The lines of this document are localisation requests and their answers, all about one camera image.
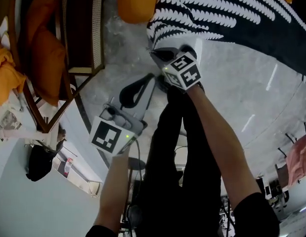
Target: black sleeve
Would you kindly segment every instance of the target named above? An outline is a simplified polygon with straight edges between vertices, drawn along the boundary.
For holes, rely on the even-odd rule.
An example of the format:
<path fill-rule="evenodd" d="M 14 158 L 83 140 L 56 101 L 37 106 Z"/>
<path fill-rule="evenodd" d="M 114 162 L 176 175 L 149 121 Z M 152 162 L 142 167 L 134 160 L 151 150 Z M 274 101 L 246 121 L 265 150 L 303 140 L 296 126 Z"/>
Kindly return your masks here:
<path fill-rule="evenodd" d="M 279 236 L 279 221 L 261 193 L 242 200 L 234 210 L 237 237 Z"/>
<path fill-rule="evenodd" d="M 86 237 L 117 237 L 116 234 L 103 226 L 93 226 Z"/>

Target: gray floor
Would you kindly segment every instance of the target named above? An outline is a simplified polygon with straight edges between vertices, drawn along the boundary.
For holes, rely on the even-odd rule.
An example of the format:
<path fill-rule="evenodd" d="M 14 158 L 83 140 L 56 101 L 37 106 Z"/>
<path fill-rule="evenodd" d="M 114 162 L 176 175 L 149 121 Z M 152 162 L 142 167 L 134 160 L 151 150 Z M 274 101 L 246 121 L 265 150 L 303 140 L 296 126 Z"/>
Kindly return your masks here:
<path fill-rule="evenodd" d="M 145 25 L 129 25 L 119 19 L 116 0 L 105 0 L 104 13 L 106 69 L 81 92 L 91 121 L 101 113 L 115 85 L 133 75 L 159 73 L 149 56 Z M 272 57 L 237 44 L 214 41 L 203 43 L 201 68 L 206 94 L 236 132 L 253 174 L 273 171 L 274 164 L 283 161 L 277 148 L 290 148 L 284 134 L 303 135 L 306 85 L 301 77 Z M 144 161 L 166 103 L 164 93 L 156 89 L 145 115 L 149 127 L 139 138 Z M 180 155 L 176 161 L 181 163 Z"/>

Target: orange pillow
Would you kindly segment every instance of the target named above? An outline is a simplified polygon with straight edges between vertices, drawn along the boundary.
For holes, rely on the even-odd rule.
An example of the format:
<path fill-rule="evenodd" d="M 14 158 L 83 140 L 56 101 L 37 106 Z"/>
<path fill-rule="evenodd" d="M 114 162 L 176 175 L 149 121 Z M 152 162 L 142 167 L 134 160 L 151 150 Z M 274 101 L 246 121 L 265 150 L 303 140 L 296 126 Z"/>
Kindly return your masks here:
<path fill-rule="evenodd" d="M 26 15 L 26 44 L 31 46 L 33 36 L 41 25 L 46 25 L 55 11 L 55 0 L 33 0 Z"/>
<path fill-rule="evenodd" d="M 153 17 L 155 4 L 156 0 L 118 0 L 118 13 L 127 23 L 143 23 Z"/>
<path fill-rule="evenodd" d="M 45 26 L 41 26 L 33 37 L 31 53 L 30 78 L 33 87 L 45 101 L 57 106 L 65 69 L 65 48 Z"/>

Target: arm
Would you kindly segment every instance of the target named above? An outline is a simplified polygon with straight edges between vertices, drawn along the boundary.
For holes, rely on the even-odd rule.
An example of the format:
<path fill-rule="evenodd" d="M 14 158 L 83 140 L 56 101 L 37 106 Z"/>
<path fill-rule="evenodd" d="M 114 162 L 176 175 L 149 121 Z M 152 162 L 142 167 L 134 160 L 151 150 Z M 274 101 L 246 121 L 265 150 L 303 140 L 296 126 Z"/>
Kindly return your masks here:
<path fill-rule="evenodd" d="M 129 149 L 113 157 L 100 196 L 100 209 L 94 225 L 104 226 L 118 234 L 121 215 L 128 196 Z"/>
<path fill-rule="evenodd" d="M 199 114 L 212 154 L 221 171 L 232 208 L 247 196 L 260 193 L 233 129 L 218 113 L 203 90 L 194 85 L 188 95 Z"/>

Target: white slipper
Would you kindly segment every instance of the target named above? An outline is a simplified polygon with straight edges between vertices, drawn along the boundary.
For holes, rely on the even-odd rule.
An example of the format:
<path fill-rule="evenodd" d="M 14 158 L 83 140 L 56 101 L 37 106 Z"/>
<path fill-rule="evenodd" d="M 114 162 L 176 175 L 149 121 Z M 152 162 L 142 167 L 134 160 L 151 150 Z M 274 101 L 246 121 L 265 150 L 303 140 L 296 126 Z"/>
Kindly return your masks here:
<path fill-rule="evenodd" d="M 2 38 L 1 38 L 1 45 L 10 50 L 10 39 L 9 39 L 9 34 L 7 32 L 4 32 Z"/>
<path fill-rule="evenodd" d="M 5 16 L 0 25 L 0 39 L 2 38 L 3 34 L 7 31 L 8 31 L 8 17 Z"/>

